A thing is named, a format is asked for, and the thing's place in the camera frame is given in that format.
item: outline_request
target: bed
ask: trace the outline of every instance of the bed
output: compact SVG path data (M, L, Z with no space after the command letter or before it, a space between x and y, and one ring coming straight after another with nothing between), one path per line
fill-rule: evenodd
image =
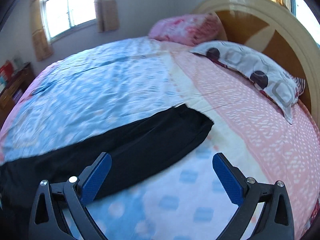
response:
M106 237L218 237L237 209L212 169L213 155L223 152L246 177L284 181L300 239L319 209L319 49L289 11L269 0L205 0L194 10L208 12L217 13L229 41L261 51L307 80L292 108L292 125L241 75L191 54L191 47L141 37L85 50L47 67L0 132L1 163L42 155L186 103L214 120L211 132L167 170L88 205ZM261 208L243 239L253 231ZM67 210L65 216L74 237L82 239Z

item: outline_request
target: window sill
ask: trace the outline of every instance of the window sill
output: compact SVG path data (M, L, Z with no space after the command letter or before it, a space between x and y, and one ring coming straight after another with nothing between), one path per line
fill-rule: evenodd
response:
M81 23L81 24L79 24L77 26L74 26L74 27L72 27L72 28L70 28L70 29L68 29L68 30L66 30L66 31L64 31L62 33L59 33L58 35L54 36L53 38L50 39L50 42L54 43L57 40L59 40L59 39L61 39L63 37L66 37L71 33L74 33L74 32L77 32L77 31L79 31L81 29L84 29L84 28L87 28L89 26L95 25L96 23L97 23L97 19L93 19L93 20Z

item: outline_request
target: bed sheet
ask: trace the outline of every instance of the bed sheet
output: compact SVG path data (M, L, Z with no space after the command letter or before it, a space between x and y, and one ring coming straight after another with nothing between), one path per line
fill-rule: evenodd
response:
M290 126L249 81L188 49L142 37L50 66L0 132L2 162L44 154L184 102L214 120L209 136L171 168L89 205L107 238L215 239L237 208L212 169L213 155L223 152L245 176L285 182L299 239L319 194L319 130L310 114L295 105ZM67 211L66 217L81 239Z

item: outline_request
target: red bag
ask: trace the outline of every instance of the red bag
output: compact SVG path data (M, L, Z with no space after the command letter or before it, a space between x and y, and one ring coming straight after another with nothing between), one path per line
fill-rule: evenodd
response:
M13 74L13 66L9 60L0 68L0 75L3 76L6 82L9 82Z

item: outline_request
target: gray wall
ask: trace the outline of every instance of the gray wall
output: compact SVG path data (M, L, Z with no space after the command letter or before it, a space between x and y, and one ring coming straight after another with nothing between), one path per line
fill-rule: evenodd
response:
M72 32L52 43L54 54L37 62L32 47L29 4L20 0L0 32L0 66L20 54L23 61L32 63L35 74L53 62L64 59L85 49L112 41L145 36L160 19L189 13L201 0L117 0L120 28L98 33L91 25Z

